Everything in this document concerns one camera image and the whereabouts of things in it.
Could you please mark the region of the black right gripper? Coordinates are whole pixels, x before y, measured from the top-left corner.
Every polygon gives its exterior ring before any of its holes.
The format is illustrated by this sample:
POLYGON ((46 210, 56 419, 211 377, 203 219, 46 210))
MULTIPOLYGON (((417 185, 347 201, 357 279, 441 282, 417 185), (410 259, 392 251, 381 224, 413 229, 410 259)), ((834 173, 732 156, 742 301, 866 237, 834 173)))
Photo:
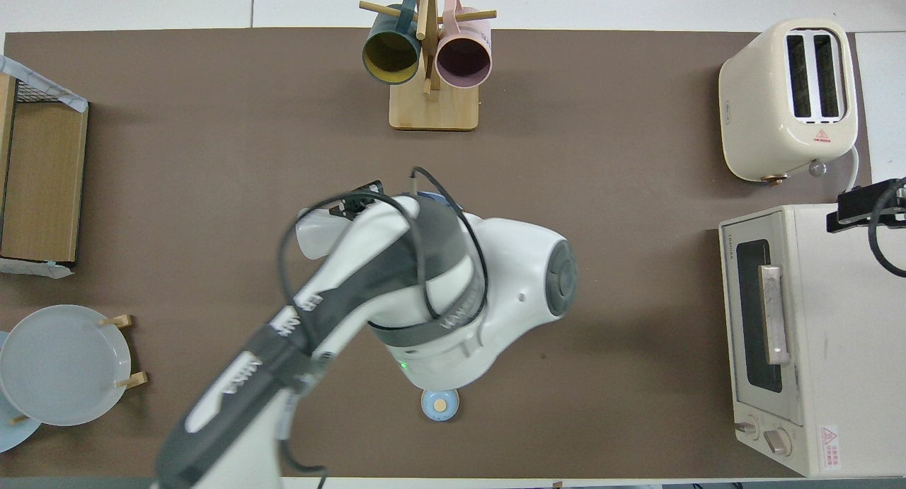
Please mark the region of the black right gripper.
POLYGON ((856 187, 837 196, 836 209, 826 215, 826 231, 841 232, 857 226, 868 226, 877 209, 878 224, 889 229, 903 229, 904 185, 896 180, 881 180, 870 186, 856 187))

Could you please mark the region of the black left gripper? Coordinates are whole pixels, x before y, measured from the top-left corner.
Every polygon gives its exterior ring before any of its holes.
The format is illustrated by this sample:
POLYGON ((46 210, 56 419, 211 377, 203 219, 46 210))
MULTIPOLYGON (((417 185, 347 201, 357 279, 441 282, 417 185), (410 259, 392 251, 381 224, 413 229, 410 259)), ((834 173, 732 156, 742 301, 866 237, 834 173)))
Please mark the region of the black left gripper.
MULTIPOLYGON (((354 189, 354 191, 366 191, 373 195, 382 195, 384 192, 383 182, 381 180, 373 180, 354 189)), ((346 196, 340 199, 337 205, 331 206, 328 212, 330 215, 337 217, 356 217, 378 201, 371 195, 346 196)))

